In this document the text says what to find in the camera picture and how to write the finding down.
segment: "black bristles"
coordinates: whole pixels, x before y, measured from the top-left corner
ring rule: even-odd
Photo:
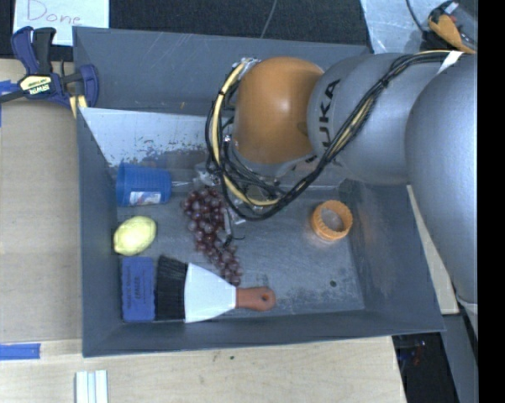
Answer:
[[[155,319],[164,321],[185,319],[185,279],[188,264],[159,257],[155,298]]]

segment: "white paint brush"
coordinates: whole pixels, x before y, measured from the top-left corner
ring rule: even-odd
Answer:
[[[216,274],[161,256],[157,267],[156,320],[205,321],[232,309],[268,311],[276,303],[266,286],[235,288]]]

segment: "blue cup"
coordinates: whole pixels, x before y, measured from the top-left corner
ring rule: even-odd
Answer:
[[[166,203],[170,199],[170,173],[156,167],[121,163],[116,180],[116,200],[120,206]]]

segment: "lemon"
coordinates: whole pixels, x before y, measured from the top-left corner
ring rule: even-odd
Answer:
[[[132,217],[114,233],[114,250],[126,256],[139,254],[155,240],[156,231],[157,224],[150,217]]]

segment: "red grapes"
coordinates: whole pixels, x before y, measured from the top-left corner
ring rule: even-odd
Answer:
[[[235,256],[237,247],[226,244],[218,234],[224,232],[226,205],[220,193],[207,186],[191,191],[181,202],[185,215],[191,218],[187,228],[193,235],[196,250],[203,252],[220,276],[234,286],[239,286],[243,268]]]

